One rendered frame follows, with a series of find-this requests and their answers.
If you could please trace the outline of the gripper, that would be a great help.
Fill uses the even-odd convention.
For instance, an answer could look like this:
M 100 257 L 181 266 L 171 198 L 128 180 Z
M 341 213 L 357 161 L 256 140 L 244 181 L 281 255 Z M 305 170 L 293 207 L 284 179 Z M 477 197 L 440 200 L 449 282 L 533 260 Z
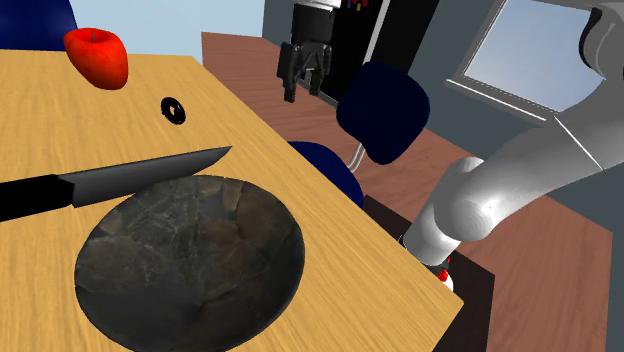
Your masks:
M 282 80 L 284 100 L 295 101 L 296 80 L 306 65 L 305 43 L 322 43 L 315 48 L 309 62 L 311 70 L 309 92 L 318 96 L 321 85 L 331 69 L 332 39 L 335 7 L 319 3 L 295 3 L 291 26 L 291 43 L 283 42 L 277 65 L 276 76 Z

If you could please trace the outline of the dark blue office chair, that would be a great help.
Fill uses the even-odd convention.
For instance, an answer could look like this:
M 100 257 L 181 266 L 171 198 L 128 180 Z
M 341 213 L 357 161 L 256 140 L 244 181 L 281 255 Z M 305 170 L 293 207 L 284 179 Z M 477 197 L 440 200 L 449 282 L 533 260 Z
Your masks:
M 69 0 L 0 0 L 0 49 L 64 51 L 76 28 Z
M 429 97 L 418 82 L 382 62 L 361 66 L 336 107 L 338 125 L 380 165 L 394 162 L 409 148 L 429 115 Z M 306 141 L 290 145 L 357 206 L 363 205 L 360 184 L 332 150 Z

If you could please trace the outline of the black cabinet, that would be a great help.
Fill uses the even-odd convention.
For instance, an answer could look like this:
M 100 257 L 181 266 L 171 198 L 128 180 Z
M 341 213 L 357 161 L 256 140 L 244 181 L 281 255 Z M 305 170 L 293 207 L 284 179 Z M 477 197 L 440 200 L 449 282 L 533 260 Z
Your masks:
M 343 0 L 333 27 L 331 69 L 320 91 L 339 101 L 368 61 L 408 72 L 439 1 Z

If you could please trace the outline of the light wooden table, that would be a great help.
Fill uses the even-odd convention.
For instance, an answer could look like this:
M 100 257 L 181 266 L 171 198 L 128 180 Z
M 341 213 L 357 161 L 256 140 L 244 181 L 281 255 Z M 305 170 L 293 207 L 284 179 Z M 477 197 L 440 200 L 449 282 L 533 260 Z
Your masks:
M 194 58 L 129 67 L 104 91 L 62 52 L 0 50 L 0 182 L 229 147 L 211 173 L 278 197 L 306 249 L 291 304 L 233 352 L 431 352 L 459 297 Z M 111 208 L 0 223 L 0 352 L 124 352 L 74 293 L 76 256 Z

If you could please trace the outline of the red apple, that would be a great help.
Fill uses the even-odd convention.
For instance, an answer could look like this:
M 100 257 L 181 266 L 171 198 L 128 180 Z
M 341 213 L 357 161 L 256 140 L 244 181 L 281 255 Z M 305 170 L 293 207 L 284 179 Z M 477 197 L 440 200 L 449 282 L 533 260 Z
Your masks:
M 79 28 L 63 37 L 66 54 L 77 71 L 93 86 L 123 88 L 128 80 L 128 54 L 121 39 L 98 28 Z

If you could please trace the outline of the dark stone bowl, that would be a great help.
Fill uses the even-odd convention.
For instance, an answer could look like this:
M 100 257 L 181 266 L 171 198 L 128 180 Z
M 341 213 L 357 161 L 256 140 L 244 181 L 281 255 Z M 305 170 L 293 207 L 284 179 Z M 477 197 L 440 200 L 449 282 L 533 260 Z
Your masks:
M 291 302 L 305 261 L 301 229 L 270 192 L 193 176 L 114 207 L 75 264 L 89 321 L 134 352 L 227 352 Z

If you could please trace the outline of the grey framed window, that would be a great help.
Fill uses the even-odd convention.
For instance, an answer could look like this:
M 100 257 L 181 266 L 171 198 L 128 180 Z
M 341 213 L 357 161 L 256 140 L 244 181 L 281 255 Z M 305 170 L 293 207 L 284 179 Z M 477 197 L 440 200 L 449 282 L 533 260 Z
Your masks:
M 495 0 L 445 84 L 541 124 L 585 99 L 603 81 L 579 55 L 590 12 L 536 0 Z

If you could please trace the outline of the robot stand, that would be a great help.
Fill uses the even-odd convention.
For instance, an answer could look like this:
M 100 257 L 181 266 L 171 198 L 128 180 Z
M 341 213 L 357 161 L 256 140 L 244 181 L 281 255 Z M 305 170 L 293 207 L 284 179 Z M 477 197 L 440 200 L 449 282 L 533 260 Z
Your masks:
M 363 210 L 390 236 L 398 240 L 411 222 L 369 195 Z M 464 302 L 432 352 L 486 352 L 495 275 L 460 252 L 450 255 L 449 280 Z

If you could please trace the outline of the black handled kitchen knife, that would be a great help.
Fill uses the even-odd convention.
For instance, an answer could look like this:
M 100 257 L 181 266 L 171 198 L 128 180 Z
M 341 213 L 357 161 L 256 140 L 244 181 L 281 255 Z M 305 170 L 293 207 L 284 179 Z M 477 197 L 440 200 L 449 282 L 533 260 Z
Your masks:
M 219 147 L 0 183 L 0 222 L 67 206 L 91 205 L 136 193 L 150 185 L 186 177 L 215 164 L 229 152 Z

